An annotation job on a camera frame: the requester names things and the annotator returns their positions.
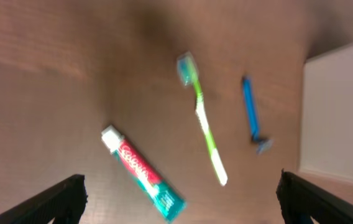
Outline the red teal Colgate toothpaste tube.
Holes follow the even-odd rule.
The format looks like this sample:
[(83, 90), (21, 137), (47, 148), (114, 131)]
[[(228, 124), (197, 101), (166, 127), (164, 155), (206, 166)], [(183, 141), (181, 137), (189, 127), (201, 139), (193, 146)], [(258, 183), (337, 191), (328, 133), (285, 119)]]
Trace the red teal Colgate toothpaste tube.
[(172, 223), (185, 209), (185, 199), (114, 126), (110, 125), (101, 132), (101, 140), (110, 154), (130, 173), (165, 221)]

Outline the green white toothbrush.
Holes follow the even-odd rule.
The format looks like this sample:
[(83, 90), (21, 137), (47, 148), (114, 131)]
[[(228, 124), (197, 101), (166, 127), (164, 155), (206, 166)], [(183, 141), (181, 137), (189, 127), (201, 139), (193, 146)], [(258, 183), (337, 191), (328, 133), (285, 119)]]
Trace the green white toothbrush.
[(208, 148), (208, 154), (213, 165), (216, 177), (218, 178), (219, 184), (224, 187), (227, 184), (228, 176), (223, 166), (221, 156), (219, 155), (218, 148), (208, 122), (204, 106), (204, 95), (201, 84), (199, 82), (199, 72), (193, 55), (190, 52), (183, 53), (177, 58), (176, 67), (182, 84), (184, 84), (184, 86), (193, 87), (193, 90), (196, 95), (195, 114), (198, 118), (198, 122), (204, 134), (204, 138)]

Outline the cream box with pink interior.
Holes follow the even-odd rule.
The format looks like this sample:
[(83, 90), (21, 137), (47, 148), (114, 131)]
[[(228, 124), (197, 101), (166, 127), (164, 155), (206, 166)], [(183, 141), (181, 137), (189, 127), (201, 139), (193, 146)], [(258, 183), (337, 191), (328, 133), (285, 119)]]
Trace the cream box with pink interior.
[(303, 67), (298, 170), (353, 184), (353, 43)]

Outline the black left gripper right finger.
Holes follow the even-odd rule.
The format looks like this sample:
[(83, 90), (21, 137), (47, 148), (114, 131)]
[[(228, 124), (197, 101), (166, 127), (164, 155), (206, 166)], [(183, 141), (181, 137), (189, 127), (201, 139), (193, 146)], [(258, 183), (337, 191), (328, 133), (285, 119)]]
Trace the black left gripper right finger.
[(285, 223), (350, 223), (353, 205), (291, 172), (282, 171), (277, 187)]

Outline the blue disposable razor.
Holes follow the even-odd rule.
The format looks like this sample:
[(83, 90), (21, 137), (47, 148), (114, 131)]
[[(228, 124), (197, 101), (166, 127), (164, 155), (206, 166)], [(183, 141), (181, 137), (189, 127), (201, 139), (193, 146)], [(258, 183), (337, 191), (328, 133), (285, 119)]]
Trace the blue disposable razor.
[(255, 99), (252, 93), (251, 81), (248, 76), (242, 78), (242, 93), (249, 122), (250, 140), (251, 143), (257, 145), (256, 153), (262, 154), (270, 149), (273, 141), (269, 138), (260, 136), (260, 123), (258, 120)]

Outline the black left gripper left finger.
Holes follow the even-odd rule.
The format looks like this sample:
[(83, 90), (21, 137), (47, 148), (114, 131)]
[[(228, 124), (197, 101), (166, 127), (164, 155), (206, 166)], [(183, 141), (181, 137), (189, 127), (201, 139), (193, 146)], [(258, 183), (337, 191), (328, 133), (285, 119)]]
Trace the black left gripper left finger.
[(88, 202), (85, 176), (74, 174), (0, 214), (0, 223), (79, 223)]

